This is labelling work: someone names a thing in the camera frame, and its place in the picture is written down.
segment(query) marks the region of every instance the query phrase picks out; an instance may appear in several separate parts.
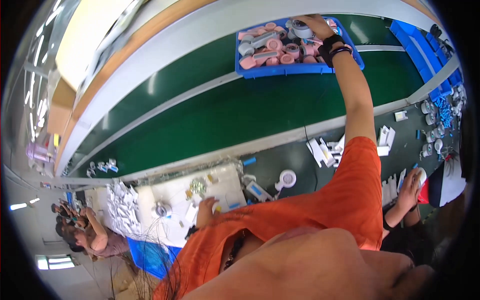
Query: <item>blue plastic bin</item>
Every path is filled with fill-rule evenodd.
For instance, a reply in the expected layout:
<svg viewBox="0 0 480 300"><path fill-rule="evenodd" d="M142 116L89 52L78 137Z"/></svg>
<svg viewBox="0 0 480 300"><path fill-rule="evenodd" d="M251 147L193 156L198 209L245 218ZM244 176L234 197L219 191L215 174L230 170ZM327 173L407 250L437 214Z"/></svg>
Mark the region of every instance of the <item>blue plastic bin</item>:
<svg viewBox="0 0 480 300"><path fill-rule="evenodd" d="M440 48L440 45L435 40L433 35L431 35L430 33L427 33L427 41L430 43L430 46L433 48L433 51L437 55L442 66L444 66L448 62L447 56L445 56L445 53ZM462 75L460 74L460 70L459 69L455 70L452 73L452 75L448 77L448 80L450 80L450 83L453 87L457 87L461 85L463 81L462 81Z"/></svg>
<svg viewBox="0 0 480 300"><path fill-rule="evenodd" d="M181 248L167 246L167 253L159 244L133 240L128 237L127 241L135 265L158 279L163 279L170 269L170 265L165 266L162 261L173 263L181 250Z"/></svg>
<svg viewBox="0 0 480 300"><path fill-rule="evenodd" d="M397 37L402 44L405 51L410 55L414 65L419 70L420 76L424 83L427 83L437 72L440 71L442 65L438 61L435 53L428 44L427 40L422 36L420 31L413 25L394 20L390 25L390 30ZM415 42L419 45L425 57L415 45ZM434 73L432 73L429 65L432 66ZM452 87L448 80L445 80L439 87L430 92L430 98L432 101L436 101L440 97L449 95L452 92Z"/></svg>
<svg viewBox="0 0 480 300"><path fill-rule="evenodd" d="M345 28L340 23L340 21L333 17L324 16L324 19L332 19L336 23L337 27L342 30L342 37L345 40L345 43L349 44L353 48L353 59L357 62L360 67L360 70L365 68L365 64L360 57L360 53L353 45L351 38L348 36ZM285 23L288 21L288 18L272 21L278 26L285 28ZM258 24L252 27L242 29L241 31L246 31L250 28L255 28L258 26L264 26L266 23ZM326 63L295 63L290 65L277 65L277 66L263 66L259 68L244 69L240 66L239 60L241 55L238 51L240 41L238 39L239 33L237 32L236 37L236 46L235 46L235 72L242 75L244 78L257 78L265 76L274 76L274 75L289 75L289 74L306 74L306 73L335 73L334 68L329 68Z"/></svg>

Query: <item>blue tape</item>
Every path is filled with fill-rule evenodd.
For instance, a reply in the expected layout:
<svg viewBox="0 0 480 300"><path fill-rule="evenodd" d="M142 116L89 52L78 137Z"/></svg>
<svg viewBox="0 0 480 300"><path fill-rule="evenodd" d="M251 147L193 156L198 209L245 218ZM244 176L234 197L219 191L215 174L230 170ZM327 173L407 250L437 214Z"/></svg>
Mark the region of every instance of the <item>blue tape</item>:
<svg viewBox="0 0 480 300"><path fill-rule="evenodd" d="M255 157L249 158L243 162L243 166L246 167L248 165L251 165L253 163L257 162L257 159Z"/></svg>

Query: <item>bracelet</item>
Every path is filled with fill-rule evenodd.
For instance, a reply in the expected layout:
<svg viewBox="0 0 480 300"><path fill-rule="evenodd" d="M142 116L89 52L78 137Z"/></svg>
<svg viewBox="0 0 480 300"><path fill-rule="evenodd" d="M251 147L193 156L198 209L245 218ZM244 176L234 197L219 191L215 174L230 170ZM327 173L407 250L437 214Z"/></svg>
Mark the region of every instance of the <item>bracelet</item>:
<svg viewBox="0 0 480 300"><path fill-rule="evenodd" d="M385 229L385 230L388 230L388 231L392 231L393 228L390 227L390 225L388 225L387 221L385 220L385 215L386 215L386 213L385 213L384 216L383 216L383 219L384 219L384 229Z"/></svg>

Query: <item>wristwatch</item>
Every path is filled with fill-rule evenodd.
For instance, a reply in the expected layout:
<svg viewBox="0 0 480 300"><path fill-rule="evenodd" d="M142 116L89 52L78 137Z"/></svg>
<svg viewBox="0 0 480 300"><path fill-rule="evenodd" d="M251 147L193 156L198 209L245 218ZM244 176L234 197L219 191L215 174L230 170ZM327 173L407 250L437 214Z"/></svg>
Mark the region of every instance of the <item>wristwatch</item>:
<svg viewBox="0 0 480 300"><path fill-rule="evenodd" d="M338 48L336 48L335 50L332 51L332 46L336 42L342 42L345 45L345 41L343 40L343 38L341 36L332 35L331 37L327 37L326 39L324 39L323 45L321 45L318 48L318 52L320 53L320 56L324 59L327 66L330 67L330 68L333 68L332 58L337 53L340 53L340 52L343 52L343 51L348 51L350 54L352 54L352 50L348 47L345 47L345 46L338 47Z"/></svg>

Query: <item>electrical wire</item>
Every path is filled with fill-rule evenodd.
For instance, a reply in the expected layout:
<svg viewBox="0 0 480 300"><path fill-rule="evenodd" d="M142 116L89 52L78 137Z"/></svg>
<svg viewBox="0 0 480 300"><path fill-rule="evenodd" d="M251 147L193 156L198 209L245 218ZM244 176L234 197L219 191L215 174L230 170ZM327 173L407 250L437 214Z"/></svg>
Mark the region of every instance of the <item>electrical wire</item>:
<svg viewBox="0 0 480 300"><path fill-rule="evenodd" d="M307 139L307 142L308 142L308 145L310 146L310 149L312 150L312 157L313 157L313 160L315 162L315 164L313 165L313 173L315 174L315 188L313 189L314 192L317 191L317 186L318 186L318 176L317 176L317 168L315 167L317 161L315 160L315 157L313 156L313 148L312 148L312 144L310 144L310 140L308 139L308 135L307 135L307 126L305 126L305 124L303 125L303 129L305 130L305 138Z"/></svg>

